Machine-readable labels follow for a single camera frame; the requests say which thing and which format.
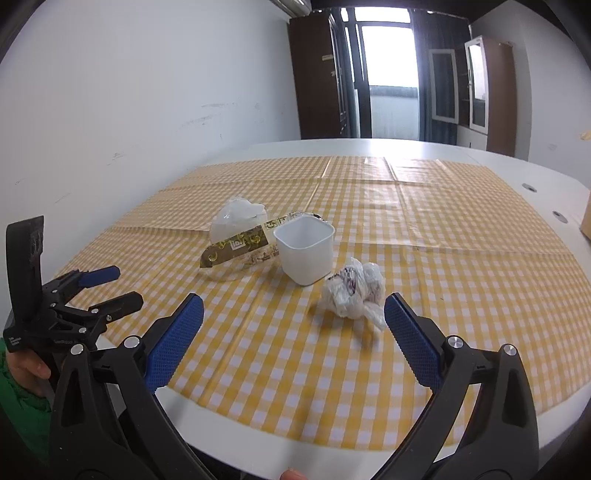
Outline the person's left hand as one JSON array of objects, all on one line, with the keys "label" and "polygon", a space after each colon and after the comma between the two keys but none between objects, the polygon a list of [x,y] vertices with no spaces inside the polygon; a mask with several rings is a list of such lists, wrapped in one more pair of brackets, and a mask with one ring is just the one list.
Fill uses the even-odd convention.
[{"label": "person's left hand", "polygon": [[18,385],[43,398],[42,383],[51,376],[51,370],[32,351],[7,352],[6,360],[9,371]]}]

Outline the person's right hand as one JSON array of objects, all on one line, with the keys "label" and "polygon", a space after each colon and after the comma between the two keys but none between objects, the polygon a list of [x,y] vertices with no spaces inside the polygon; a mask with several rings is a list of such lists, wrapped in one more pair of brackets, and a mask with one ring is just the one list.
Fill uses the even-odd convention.
[{"label": "person's right hand", "polygon": [[308,480],[308,477],[300,471],[287,469],[281,473],[280,480]]}]

